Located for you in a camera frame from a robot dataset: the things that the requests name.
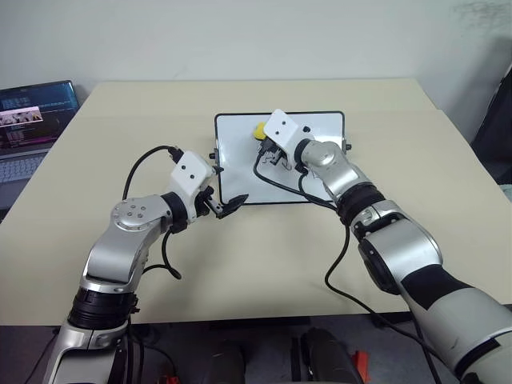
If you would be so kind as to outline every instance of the laptop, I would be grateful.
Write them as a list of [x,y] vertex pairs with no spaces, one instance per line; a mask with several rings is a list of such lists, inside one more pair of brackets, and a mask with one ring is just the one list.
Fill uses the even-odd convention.
[[77,111],[69,80],[0,90],[0,220]]

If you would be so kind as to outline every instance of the yellow object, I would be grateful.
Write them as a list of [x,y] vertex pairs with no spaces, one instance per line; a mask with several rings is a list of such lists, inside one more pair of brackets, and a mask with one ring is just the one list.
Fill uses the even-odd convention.
[[256,126],[256,129],[253,132],[253,136],[256,140],[265,140],[266,135],[263,132],[263,128],[265,127],[264,122],[260,122],[258,126]]

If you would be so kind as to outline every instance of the laptop keyboard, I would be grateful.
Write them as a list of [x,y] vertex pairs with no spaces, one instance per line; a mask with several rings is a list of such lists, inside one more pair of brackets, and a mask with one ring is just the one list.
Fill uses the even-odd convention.
[[43,159],[44,155],[0,162],[0,182],[15,182],[30,178]]

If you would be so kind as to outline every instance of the laptop screen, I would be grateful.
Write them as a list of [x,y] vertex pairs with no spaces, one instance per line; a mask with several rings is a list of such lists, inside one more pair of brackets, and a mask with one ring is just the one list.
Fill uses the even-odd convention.
[[77,111],[69,81],[0,90],[0,156],[50,148]]

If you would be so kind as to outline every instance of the red object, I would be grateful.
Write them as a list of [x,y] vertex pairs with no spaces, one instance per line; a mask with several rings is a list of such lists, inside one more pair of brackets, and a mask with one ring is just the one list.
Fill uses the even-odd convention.
[[178,376],[160,376],[157,384],[181,384]]
[[370,382],[370,376],[368,375],[368,353],[363,350],[356,350],[354,356],[352,356],[352,362],[354,362],[358,369],[363,382]]

